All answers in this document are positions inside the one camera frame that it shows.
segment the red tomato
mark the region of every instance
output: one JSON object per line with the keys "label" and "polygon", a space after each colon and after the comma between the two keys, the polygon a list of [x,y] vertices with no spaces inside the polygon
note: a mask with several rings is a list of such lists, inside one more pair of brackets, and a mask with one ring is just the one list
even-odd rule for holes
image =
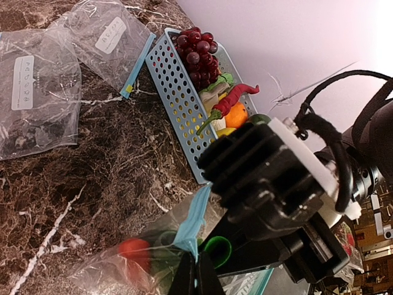
{"label": "red tomato", "polygon": [[352,248],[350,245],[343,245],[343,248],[344,248],[346,254],[348,254],[348,256],[352,255]]}
{"label": "red tomato", "polygon": [[[119,254],[128,260],[134,261],[147,273],[150,272],[151,268],[151,253],[148,250],[150,244],[139,238],[131,238],[124,241],[119,245]],[[129,269],[137,269],[137,266],[133,263],[128,263]]]}
{"label": "red tomato", "polygon": [[355,239],[354,236],[350,233],[346,234],[346,238],[348,239],[348,243],[352,246],[355,247]]}

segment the yellow fruit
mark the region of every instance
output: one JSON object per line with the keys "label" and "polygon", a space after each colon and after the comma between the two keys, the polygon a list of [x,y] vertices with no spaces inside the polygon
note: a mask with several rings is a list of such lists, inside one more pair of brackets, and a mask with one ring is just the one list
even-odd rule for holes
{"label": "yellow fruit", "polygon": [[221,99],[223,99],[224,97],[226,97],[227,95],[228,95],[227,92],[224,92],[223,94],[221,94],[221,95],[219,96],[219,101],[220,101]]}
{"label": "yellow fruit", "polygon": [[225,128],[225,129],[221,129],[221,130],[217,131],[216,133],[217,133],[217,136],[220,138],[221,136],[231,134],[235,130],[236,130],[236,128]]}

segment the plastic bag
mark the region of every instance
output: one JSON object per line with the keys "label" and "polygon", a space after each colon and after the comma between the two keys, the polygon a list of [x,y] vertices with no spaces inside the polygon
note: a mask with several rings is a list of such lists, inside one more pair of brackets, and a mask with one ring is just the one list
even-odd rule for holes
{"label": "plastic bag", "polygon": [[0,34],[0,160],[77,143],[82,78],[68,36]]}
{"label": "plastic bag", "polygon": [[342,222],[335,229],[334,234],[349,256],[349,263],[336,273],[335,277],[342,278],[347,283],[353,284],[355,275],[352,269],[356,269],[361,273],[364,272],[362,255],[359,250],[355,248],[355,239],[352,230],[345,222]]}
{"label": "plastic bag", "polygon": [[[192,200],[193,196],[187,197],[141,235],[89,259],[73,271],[69,279],[96,294],[107,294],[109,290],[128,291],[127,294],[138,294],[138,291],[167,294],[184,252],[173,243],[179,226],[188,219]],[[208,204],[204,225],[198,234],[200,243],[220,219]]]}
{"label": "plastic bag", "polygon": [[83,0],[55,26],[72,32],[78,59],[125,98],[155,35],[118,0]]}

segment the bunch of grapes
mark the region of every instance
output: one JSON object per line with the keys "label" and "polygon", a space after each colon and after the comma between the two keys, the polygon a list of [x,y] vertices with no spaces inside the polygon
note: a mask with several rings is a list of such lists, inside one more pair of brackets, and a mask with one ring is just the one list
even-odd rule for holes
{"label": "bunch of grapes", "polygon": [[211,33],[201,33],[197,27],[181,31],[174,40],[177,53],[197,91],[215,83],[220,74],[219,61],[213,56],[218,50]]}

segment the white label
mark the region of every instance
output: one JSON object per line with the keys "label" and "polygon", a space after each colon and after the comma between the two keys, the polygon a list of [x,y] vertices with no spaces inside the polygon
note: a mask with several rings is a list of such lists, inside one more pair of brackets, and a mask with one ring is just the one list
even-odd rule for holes
{"label": "white label", "polygon": [[120,17],[116,17],[99,37],[96,43],[96,48],[106,54],[111,54],[119,43],[125,30],[126,26],[122,19]]}
{"label": "white label", "polygon": [[33,83],[35,82],[33,67],[34,55],[18,57],[15,60],[11,102],[13,111],[33,108]]}

